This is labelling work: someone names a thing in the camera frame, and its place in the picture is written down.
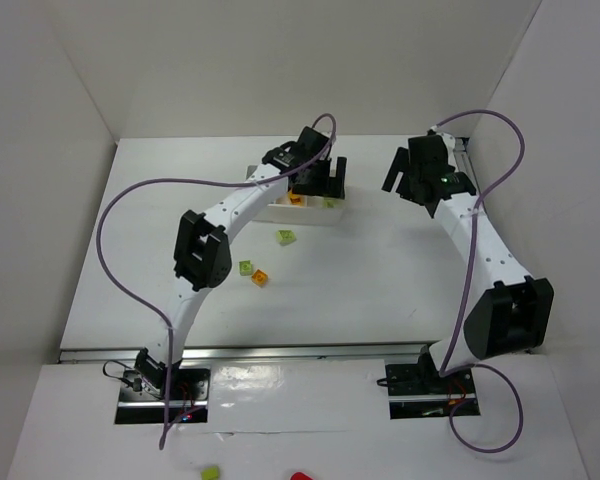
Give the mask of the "white divided container tray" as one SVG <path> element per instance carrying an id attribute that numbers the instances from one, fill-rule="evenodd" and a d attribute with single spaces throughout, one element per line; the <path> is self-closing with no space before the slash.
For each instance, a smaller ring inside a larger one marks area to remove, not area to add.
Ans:
<path id="1" fill-rule="evenodd" d="M 263 164 L 253 164 L 249 165 L 246 170 L 246 183 L 263 192 L 265 199 L 270 200 L 270 203 L 258 211 L 254 221 L 288 225 L 331 226 L 342 218 L 346 206 L 343 199 L 331 198 L 335 202 L 335 207 L 326 209 L 323 207 L 323 199 L 326 197 L 301 194 L 307 197 L 307 205 L 305 207 L 290 205 L 287 197 L 289 191 L 281 190 L 282 187 L 289 186 L 288 179 L 283 178 L 262 184 L 267 178 L 278 174 L 275 168 L 262 171 L 262 167 Z"/>

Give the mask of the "orange round lego piece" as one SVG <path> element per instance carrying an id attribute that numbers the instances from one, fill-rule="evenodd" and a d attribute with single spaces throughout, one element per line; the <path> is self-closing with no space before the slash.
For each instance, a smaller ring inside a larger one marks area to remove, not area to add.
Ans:
<path id="1" fill-rule="evenodd" d="M 307 197 L 305 195 L 289 192 L 287 197 L 290 205 L 298 207 L 305 207 L 307 205 Z"/>

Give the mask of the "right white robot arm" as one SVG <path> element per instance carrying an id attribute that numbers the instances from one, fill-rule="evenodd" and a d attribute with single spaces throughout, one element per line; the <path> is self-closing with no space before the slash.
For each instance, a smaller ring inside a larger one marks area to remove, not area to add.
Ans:
<path id="1" fill-rule="evenodd" d="M 554 299 L 545 278 L 515 258 L 458 170 L 456 139 L 428 132 L 397 149 L 383 190 L 424 207 L 466 264 L 459 318 L 450 337 L 422 352 L 422 364 L 444 377 L 482 360 L 544 343 Z"/>

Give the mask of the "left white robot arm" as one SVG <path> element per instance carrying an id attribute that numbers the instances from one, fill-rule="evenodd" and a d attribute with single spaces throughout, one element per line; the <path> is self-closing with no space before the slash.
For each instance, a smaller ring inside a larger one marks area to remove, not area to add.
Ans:
<path id="1" fill-rule="evenodd" d="M 268 151 L 243 187 L 203 212 L 188 210 L 181 216 L 166 338 L 142 348 L 135 361 L 136 370 L 160 396 L 175 380 L 202 303 L 230 274 L 232 241 L 261 210 L 308 180 L 312 169 L 328 159 L 334 140 L 306 126 L 297 140 Z"/>

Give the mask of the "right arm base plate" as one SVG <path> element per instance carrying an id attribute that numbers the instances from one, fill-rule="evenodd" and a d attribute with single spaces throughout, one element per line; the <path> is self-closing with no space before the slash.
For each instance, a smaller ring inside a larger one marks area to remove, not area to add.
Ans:
<path id="1" fill-rule="evenodd" d="M 376 385 L 388 394 L 391 420 L 479 416 L 480 407 L 472 374 L 460 371 L 441 378 L 424 365 L 387 364 Z"/>

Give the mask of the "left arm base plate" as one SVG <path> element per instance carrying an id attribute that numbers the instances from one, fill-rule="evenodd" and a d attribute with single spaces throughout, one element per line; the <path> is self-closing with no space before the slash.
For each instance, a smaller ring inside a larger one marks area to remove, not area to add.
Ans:
<path id="1" fill-rule="evenodd" d="M 164 400 L 159 397 L 139 373 L 121 361 L 104 363 L 105 377 L 119 382 L 120 389 L 114 423 L 116 425 L 149 425 L 163 422 Z M 169 400 L 169 421 L 206 423 L 211 371 L 206 368 L 185 368 L 176 375 Z"/>

